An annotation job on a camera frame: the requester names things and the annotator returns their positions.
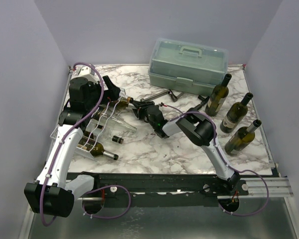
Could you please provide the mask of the dark green labelled wine bottle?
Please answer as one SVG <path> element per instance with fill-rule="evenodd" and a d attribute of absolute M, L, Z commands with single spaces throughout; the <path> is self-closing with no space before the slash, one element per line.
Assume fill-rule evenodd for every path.
<path fill-rule="evenodd" d="M 103 103 L 96 111 L 95 117 L 98 118 L 100 116 L 110 116 L 112 112 L 114 112 L 113 115 L 117 115 L 120 113 L 120 111 L 127 108 L 129 105 L 133 105 L 133 101 L 134 98 L 132 97 L 121 97 L 116 101 Z"/>

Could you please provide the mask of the clear glass wine bottle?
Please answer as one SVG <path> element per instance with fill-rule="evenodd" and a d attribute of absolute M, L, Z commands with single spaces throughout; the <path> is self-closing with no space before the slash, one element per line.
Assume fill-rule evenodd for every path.
<path fill-rule="evenodd" d="M 99 109 L 94 113 L 92 119 L 102 126 L 109 128 L 122 128 L 129 130 L 131 132 L 136 132 L 137 128 L 130 125 L 124 121 L 116 113 L 113 113 L 111 109 L 106 109 L 106 107 L 99 107 Z"/>

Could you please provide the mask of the clear acrylic wine rack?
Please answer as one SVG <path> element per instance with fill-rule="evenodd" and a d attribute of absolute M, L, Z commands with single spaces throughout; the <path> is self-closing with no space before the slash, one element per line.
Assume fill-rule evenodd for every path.
<path fill-rule="evenodd" d="M 105 150 L 102 142 L 110 138 L 113 142 L 122 144 L 124 140 L 121 137 L 113 135 L 109 131 L 102 132 L 106 128 L 105 122 L 109 118 L 110 110 L 103 107 L 111 100 L 117 100 L 122 89 L 110 83 L 108 89 L 103 93 L 103 98 L 98 109 L 86 120 L 80 123 L 84 136 L 79 141 L 78 146 L 86 151 L 90 151 L 93 157 L 103 155 L 113 160 L 118 160 L 119 156 Z M 101 85 L 88 81 L 82 82 L 80 79 L 71 81 L 69 86 L 69 99 L 66 102 L 63 111 L 59 116 L 59 126 L 65 124 L 74 125 L 85 117 L 96 105 L 101 96 Z"/>

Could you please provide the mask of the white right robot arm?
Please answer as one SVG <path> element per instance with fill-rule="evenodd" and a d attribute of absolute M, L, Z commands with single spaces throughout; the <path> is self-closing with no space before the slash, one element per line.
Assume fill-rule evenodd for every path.
<path fill-rule="evenodd" d="M 220 147 L 216 125 L 205 113 L 200 112 L 203 104 L 191 107 L 179 116 L 167 120 L 164 118 L 160 107 L 167 107 L 163 103 L 156 105 L 154 102 L 139 102 L 133 100 L 128 103 L 135 116 L 149 123 L 160 138 L 168 138 L 182 132 L 196 146 L 199 146 L 211 161 L 216 175 L 219 178 L 219 189 L 225 195 L 231 195 L 237 190 L 240 174 L 232 169 Z"/>

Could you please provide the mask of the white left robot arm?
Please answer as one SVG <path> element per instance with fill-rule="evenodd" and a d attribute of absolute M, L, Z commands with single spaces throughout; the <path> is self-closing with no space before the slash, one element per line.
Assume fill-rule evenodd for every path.
<path fill-rule="evenodd" d="M 107 87 L 86 77 L 70 81 L 69 99 L 59 116 L 57 136 L 44 169 L 34 183 L 27 183 L 24 194 L 34 213 L 67 217 L 75 200 L 87 193 L 94 197 L 100 193 L 101 185 L 90 175 L 77 176 L 67 183 L 70 162 L 83 133 L 91 120 L 92 109 L 98 105 L 115 101 L 121 89 L 108 76 L 103 76 Z"/>

